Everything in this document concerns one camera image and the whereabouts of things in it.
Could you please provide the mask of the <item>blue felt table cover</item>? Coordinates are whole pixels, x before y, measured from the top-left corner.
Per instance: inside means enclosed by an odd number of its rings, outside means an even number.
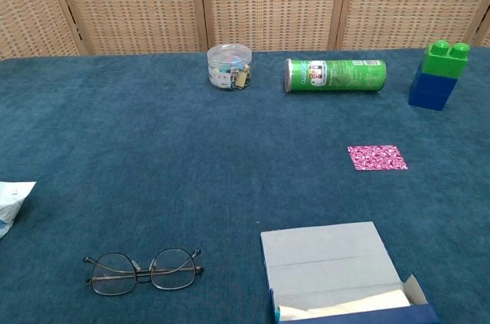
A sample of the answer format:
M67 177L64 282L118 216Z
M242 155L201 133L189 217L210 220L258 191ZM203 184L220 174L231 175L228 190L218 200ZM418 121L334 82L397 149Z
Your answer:
M408 103L420 49L379 59L377 93L287 93L287 52L253 54L244 90L203 53L0 61L0 181L33 181L0 240L0 324L273 324L260 233L372 221L444 324L490 324L490 48L442 111ZM356 171L349 146L394 145L408 170ZM199 248L188 288L86 285L84 257L147 268Z

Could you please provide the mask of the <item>white snack bag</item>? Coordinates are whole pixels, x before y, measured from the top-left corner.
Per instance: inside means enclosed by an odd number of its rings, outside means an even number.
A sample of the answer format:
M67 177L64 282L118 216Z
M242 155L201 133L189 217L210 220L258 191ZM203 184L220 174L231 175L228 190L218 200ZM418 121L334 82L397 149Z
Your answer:
M36 182L0 182L0 240L9 232Z

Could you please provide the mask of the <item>clear jar of binder clips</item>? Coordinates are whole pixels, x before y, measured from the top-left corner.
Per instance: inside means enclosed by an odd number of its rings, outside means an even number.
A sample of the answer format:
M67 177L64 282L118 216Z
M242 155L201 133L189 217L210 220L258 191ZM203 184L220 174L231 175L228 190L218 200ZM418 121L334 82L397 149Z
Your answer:
M218 44L207 51L210 83L224 90L242 90L251 82L252 51L242 44Z

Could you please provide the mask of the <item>cream paper sheet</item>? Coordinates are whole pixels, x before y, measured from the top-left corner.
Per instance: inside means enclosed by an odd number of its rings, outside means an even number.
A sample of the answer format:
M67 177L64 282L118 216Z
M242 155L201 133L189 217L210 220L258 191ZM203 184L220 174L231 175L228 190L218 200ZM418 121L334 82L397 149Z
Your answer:
M410 306L410 302L405 293L398 290L391 290L362 299L347 301L333 306L322 306L312 309L297 309L291 306L278 306L275 310L276 319L281 320L300 320L313 319L325 316L338 316L352 313L365 313L381 309L396 309Z

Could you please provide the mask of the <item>blue toy brick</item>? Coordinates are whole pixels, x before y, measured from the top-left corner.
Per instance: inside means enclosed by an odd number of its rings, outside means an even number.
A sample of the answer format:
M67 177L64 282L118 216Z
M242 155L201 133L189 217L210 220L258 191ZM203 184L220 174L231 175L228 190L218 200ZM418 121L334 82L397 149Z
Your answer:
M418 68L410 85L408 103L442 111L457 82L455 78L426 74Z

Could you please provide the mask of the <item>blue box with grey lid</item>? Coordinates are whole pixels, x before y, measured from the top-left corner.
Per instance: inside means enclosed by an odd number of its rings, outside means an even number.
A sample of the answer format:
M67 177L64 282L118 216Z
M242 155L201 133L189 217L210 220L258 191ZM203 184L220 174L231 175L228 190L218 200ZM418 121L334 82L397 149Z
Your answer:
M415 274L402 280L371 221L260 235L274 324L442 324ZM402 290L410 306L313 319L276 319L278 306L312 309Z

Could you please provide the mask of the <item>thin metal-frame eyeglasses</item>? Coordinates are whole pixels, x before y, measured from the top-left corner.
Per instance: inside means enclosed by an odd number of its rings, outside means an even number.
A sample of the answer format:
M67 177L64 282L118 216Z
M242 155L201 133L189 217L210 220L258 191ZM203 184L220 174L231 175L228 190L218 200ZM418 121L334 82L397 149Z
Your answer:
M162 291L183 290L204 272L204 268L195 262L201 253L199 248L192 252L167 248L156 254L147 268L142 268L120 252L104 254L96 259L84 257L83 262L91 266L86 285L101 296L125 295L136 285L146 283Z

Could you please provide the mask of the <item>pink patterned cloth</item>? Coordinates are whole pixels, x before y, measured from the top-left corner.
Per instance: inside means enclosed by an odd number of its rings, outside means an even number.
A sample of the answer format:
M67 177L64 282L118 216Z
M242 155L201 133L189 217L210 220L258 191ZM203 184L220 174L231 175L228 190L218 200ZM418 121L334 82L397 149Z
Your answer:
M356 171L408 170L404 157L394 145L349 146L347 150Z

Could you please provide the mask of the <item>green chips can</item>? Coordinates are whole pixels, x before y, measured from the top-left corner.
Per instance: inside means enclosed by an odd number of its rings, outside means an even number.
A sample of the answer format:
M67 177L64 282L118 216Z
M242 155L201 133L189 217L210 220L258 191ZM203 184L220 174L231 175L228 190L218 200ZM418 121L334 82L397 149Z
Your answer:
M286 60L284 87L295 91L380 91L387 79L381 60Z

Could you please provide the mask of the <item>green toy brick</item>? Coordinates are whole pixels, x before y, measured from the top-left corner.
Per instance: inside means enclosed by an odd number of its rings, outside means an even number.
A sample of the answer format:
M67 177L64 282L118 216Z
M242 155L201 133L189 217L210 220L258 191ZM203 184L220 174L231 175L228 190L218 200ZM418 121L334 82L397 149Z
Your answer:
M421 71L441 77L459 79L469 60L470 46L463 42L451 45L437 40L428 44L423 53Z

